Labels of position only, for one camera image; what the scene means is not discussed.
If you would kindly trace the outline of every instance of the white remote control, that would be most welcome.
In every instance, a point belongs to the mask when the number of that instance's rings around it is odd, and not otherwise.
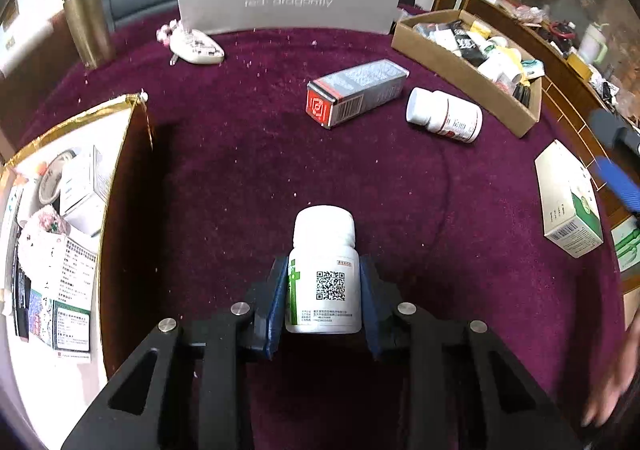
[[[171,34],[169,49],[192,64],[219,64],[225,59],[215,40],[197,29],[187,32],[179,24]]]

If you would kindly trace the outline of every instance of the green cross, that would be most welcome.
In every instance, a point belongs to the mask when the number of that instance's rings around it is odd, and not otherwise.
[[[296,271],[296,259],[289,263],[289,310],[291,325],[298,324],[298,306],[296,304],[296,281],[300,280],[300,272]]]

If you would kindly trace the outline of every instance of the red and silver box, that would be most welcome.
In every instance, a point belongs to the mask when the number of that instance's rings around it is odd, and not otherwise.
[[[384,59],[316,78],[306,85],[306,113],[331,128],[397,98],[408,75]]]

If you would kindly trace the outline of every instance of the blue brush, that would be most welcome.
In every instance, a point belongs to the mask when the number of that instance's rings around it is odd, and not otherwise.
[[[626,209],[633,213],[640,212],[640,188],[631,181],[622,169],[606,157],[597,157],[600,178],[609,185],[611,191],[622,201]]]

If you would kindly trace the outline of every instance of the brown cardboard box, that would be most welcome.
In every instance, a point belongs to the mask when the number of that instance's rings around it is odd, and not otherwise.
[[[531,100],[529,109],[511,95],[501,91],[490,80],[482,76],[469,62],[455,56],[435,42],[415,32],[412,28],[419,23],[444,24],[460,19],[471,26],[476,18],[464,10],[442,10],[425,13],[401,20],[396,25],[393,42],[394,49],[442,76],[447,82],[455,85],[467,96],[484,107],[502,122],[518,138],[540,120],[542,102],[542,80],[538,78],[531,83]],[[492,28],[492,36],[501,35]],[[523,60],[533,57],[513,40],[505,37],[510,47],[520,50]]]

